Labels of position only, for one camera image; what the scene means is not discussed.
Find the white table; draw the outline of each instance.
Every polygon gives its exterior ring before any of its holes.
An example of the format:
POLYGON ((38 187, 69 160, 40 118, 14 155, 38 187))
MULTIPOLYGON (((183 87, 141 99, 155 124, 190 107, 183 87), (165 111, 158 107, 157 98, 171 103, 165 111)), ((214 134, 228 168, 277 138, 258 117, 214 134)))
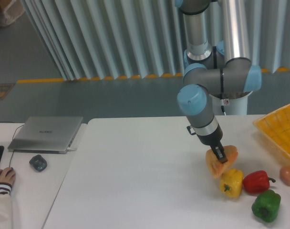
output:
MULTIPOLYGON (((18 126, 22 124, 0 124, 0 146, 4 146, 0 168, 9 166, 12 152, 8 145, 18 126)), ((82 124, 72 148, 76 148, 86 129, 82 124)), ((56 198, 61 183, 76 152, 64 155, 42 154, 48 166, 42 172, 34 170, 29 160, 37 155, 15 152, 11 167, 16 170, 16 181, 11 192, 13 208, 13 229, 41 229, 56 198)))
MULTIPOLYGON (((277 180, 271 189, 281 207, 268 227, 290 228, 290 187, 252 125, 259 117, 218 116, 221 142, 238 148, 233 168, 277 180)), ((209 147, 187 125, 185 117, 91 120, 44 228, 265 228, 251 211, 255 196, 242 191, 234 200, 219 191, 205 162, 209 147)))

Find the robotic arm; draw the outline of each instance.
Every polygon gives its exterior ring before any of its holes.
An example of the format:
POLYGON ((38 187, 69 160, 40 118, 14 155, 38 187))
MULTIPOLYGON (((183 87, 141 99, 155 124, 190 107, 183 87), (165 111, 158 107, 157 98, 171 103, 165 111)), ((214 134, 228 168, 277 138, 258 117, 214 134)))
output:
POLYGON ((261 69, 252 65, 250 60, 245 1, 218 2, 223 11, 224 38, 224 47, 220 47, 219 52, 216 47, 212 48, 207 38, 206 14, 211 0, 175 1, 184 14, 185 58, 189 63, 177 102, 191 124, 187 127, 190 134, 196 134, 203 144, 212 148, 217 159, 225 163, 227 157, 220 142, 222 130, 207 103, 208 94, 220 94, 222 98, 224 94, 258 90, 261 69))

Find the gray floor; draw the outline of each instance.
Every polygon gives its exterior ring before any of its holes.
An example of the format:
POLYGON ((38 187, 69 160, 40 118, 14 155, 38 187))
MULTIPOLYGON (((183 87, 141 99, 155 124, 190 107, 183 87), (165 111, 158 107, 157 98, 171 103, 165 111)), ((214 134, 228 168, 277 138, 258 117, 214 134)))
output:
MULTIPOLYGON (((0 29, 0 83, 60 78, 26 14, 0 29)), ((181 78, 63 83, 18 83, 0 101, 0 121, 25 122, 39 115, 92 118, 181 116, 176 95, 181 78)), ((290 103, 290 73, 263 74, 249 97, 248 114, 267 114, 290 103)))

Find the yellow basket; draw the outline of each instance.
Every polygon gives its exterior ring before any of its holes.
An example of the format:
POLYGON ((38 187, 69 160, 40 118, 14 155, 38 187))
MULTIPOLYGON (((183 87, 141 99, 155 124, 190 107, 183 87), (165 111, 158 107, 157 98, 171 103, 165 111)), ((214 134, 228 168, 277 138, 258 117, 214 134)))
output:
POLYGON ((290 160, 290 104, 255 120, 253 124, 290 160))

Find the green bell pepper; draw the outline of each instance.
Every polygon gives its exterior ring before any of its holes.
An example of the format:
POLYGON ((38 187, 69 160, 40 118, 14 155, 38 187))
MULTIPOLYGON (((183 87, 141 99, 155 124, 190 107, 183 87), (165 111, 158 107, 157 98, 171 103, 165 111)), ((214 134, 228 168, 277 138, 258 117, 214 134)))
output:
POLYGON ((278 216, 280 195, 271 189, 261 193, 252 204, 252 212, 267 223, 273 222, 278 216))

